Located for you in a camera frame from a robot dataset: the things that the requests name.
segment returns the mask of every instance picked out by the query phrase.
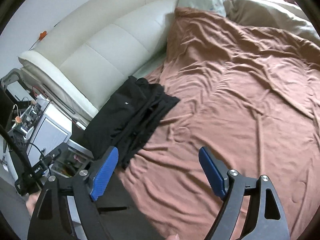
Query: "finger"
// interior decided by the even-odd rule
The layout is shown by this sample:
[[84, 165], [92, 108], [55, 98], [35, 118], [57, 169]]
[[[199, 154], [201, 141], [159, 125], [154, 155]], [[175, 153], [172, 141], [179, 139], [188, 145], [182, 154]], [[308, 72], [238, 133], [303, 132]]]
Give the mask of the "finger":
[[180, 237], [176, 234], [175, 236], [169, 236], [166, 240], [180, 240]]
[[33, 193], [29, 196], [29, 201], [31, 201], [32, 203], [36, 204], [36, 202], [38, 201], [39, 195], [40, 195], [41, 191], [37, 192], [37, 193]]
[[32, 216], [32, 213], [35, 210], [35, 204], [28, 200], [26, 202], [26, 206], [27, 206], [27, 209], [28, 209], [30, 216]]

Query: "silver bolt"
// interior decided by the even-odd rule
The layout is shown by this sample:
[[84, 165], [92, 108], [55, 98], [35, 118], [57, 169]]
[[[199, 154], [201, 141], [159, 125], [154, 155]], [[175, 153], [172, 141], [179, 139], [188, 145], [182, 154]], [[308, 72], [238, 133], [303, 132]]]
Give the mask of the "silver bolt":
[[48, 178], [48, 181], [53, 182], [56, 180], [56, 176], [52, 175]]
[[87, 170], [82, 170], [79, 172], [80, 176], [87, 176], [88, 171]]
[[263, 181], [268, 181], [269, 180], [267, 175], [262, 175], [261, 178], [262, 178]]
[[232, 176], [237, 176], [239, 174], [238, 171], [236, 170], [230, 170], [229, 173], [232, 175]]

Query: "pillow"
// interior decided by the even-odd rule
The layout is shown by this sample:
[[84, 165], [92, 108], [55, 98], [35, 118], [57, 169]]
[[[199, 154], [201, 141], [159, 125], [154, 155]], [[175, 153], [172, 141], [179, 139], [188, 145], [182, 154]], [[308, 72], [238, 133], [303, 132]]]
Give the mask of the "pillow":
[[263, 0], [226, 0], [227, 17], [244, 26], [273, 27], [286, 30], [320, 46], [313, 25], [281, 6]]
[[226, 17], [223, 2], [225, 0], [179, 0], [178, 7], [191, 7], [199, 10], [212, 11]]

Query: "black clothing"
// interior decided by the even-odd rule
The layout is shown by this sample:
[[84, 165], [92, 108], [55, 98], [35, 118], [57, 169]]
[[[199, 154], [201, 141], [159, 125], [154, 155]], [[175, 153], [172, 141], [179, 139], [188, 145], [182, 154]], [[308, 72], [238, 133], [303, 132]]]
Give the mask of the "black clothing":
[[118, 165], [126, 168], [179, 101], [166, 95], [160, 84], [130, 76], [84, 131], [88, 149], [98, 159], [109, 146], [115, 146], [119, 150]]

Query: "brown bedsheet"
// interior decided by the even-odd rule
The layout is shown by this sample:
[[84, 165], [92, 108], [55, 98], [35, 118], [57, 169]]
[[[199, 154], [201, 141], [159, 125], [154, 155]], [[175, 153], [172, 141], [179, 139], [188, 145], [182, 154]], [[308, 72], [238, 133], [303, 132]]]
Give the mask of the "brown bedsheet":
[[207, 146], [229, 168], [271, 178], [296, 239], [320, 205], [319, 47], [210, 12], [175, 16], [167, 58], [147, 78], [181, 101], [119, 177], [163, 236], [204, 239], [221, 207], [198, 162]]

